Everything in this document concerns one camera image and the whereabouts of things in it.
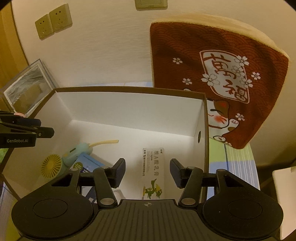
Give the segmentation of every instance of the circular pad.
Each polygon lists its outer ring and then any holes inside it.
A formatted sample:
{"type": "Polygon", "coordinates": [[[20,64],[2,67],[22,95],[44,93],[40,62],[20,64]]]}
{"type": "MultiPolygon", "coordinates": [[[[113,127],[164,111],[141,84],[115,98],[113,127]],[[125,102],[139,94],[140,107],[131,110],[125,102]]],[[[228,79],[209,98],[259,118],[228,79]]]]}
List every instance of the circular pad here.
{"type": "Polygon", "coordinates": [[[92,204],[75,188],[46,186],[18,201],[11,213],[19,233],[38,240],[62,239],[77,233],[92,215],[92,204]]]}
{"type": "Polygon", "coordinates": [[[33,207],[34,213],[41,218],[57,218],[67,209],[67,203],[59,199],[45,199],[37,202],[33,207]]]}
{"type": "Polygon", "coordinates": [[[259,190],[226,188],[202,208],[206,224],[229,239],[257,240],[273,235],[283,220],[279,204],[259,190]]]}

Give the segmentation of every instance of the white box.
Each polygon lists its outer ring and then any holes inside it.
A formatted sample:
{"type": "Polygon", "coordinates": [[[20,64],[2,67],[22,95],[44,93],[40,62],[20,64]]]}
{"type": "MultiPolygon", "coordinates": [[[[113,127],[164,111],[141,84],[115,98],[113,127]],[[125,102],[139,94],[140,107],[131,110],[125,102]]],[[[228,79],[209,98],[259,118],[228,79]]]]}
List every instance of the white box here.
{"type": "Polygon", "coordinates": [[[54,136],[37,139],[35,147],[8,151],[0,166],[20,197],[48,181],[40,172],[48,155],[62,156],[80,142],[119,140],[94,147],[91,156],[111,166],[119,158],[126,160],[120,189],[127,199],[139,199],[143,148],[165,150],[166,199],[178,201],[182,193],[170,174],[172,158],[208,172],[207,106],[202,93],[123,86],[60,88],[41,102],[30,117],[34,116],[42,126],[52,127],[54,136]]]}

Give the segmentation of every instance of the green fabric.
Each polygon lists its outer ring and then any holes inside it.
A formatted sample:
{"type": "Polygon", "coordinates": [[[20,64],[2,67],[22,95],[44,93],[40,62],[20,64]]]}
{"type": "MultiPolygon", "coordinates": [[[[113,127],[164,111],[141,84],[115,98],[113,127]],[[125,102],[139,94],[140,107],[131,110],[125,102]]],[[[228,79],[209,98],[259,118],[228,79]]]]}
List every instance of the green fabric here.
{"type": "Polygon", "coordinates": [[[228,161],[251,161],[254,160],[250,144],[243,149],[234,149],[224,143],[210,139],[210,163],[226,161],[225,147],[228,161]]]}
{"type": "Polygon", "coordinates": [[[5,154],[7,153],[8,148],[0,149],[0,163],[3,161],[3,158],[5,157],[5,154]]]}

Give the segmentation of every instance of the black clamp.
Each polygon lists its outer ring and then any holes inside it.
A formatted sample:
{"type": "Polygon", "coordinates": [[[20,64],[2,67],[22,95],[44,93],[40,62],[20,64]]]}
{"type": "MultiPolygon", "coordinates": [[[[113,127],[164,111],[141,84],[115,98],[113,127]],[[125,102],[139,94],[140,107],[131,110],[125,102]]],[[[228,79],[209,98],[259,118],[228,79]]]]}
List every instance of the black clamp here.
{"type": "Polygon", "coordinates": [[[0,111],[0,148],[33,147],[37,138],[52,138],[53,128],[42,127],[39,119],[0,111]]]}

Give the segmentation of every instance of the power socket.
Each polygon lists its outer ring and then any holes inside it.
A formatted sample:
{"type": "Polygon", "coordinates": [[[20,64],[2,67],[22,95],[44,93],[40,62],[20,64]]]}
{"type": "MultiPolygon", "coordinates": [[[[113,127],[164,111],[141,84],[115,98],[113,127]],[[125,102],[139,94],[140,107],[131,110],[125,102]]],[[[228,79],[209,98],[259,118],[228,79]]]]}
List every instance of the power socket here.
{"type": "Polygon", "coordinates": [[[67,27],[72,26],[72,18],[69,5],[65,3],[49,13],[52,27],[55,32],[59,32],[67,27]]]}
{"type": "Polygon", "coordinates": [[[49,18],[49,14],[46,14],[40,19],[38,19],[35,22],[35,26],[40,39],[45,39],[54,33],[52,23],[49,18]]]}

